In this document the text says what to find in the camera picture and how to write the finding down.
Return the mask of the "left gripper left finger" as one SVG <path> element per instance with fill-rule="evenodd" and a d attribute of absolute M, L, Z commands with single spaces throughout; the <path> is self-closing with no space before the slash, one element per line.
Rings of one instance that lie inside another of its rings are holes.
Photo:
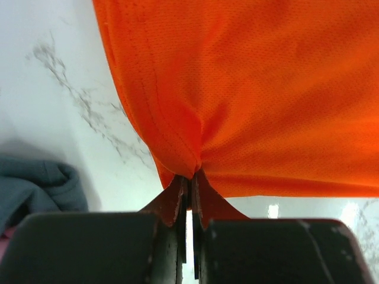
<path fill-rule="evenodd" d="M 141 213 L 154 214 L 151 273 L 146 283 L 182 283 L 182 265 L 186 257 L 186 220 L 188 180 L 175 176 L 169 186 L 147 204 Z"/>

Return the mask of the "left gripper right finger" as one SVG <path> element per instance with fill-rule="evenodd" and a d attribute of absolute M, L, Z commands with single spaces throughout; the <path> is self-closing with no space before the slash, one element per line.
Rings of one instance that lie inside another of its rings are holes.
<path fill-rule="evenodd" d="M 191 179 L 191 210 L 194 276 L 201 283 L 201 246 L 210 221 L 247 220 L 249 217 L 233 207 L 210 185 L 202 169 Z"/>

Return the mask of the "orange t shirt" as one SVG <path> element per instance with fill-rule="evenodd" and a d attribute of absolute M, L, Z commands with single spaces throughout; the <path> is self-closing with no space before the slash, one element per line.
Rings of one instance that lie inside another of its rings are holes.
<path fill-rule="evenodd" d="M 377 1 L 94 1 L 164 187 L 378 196 Z"/>

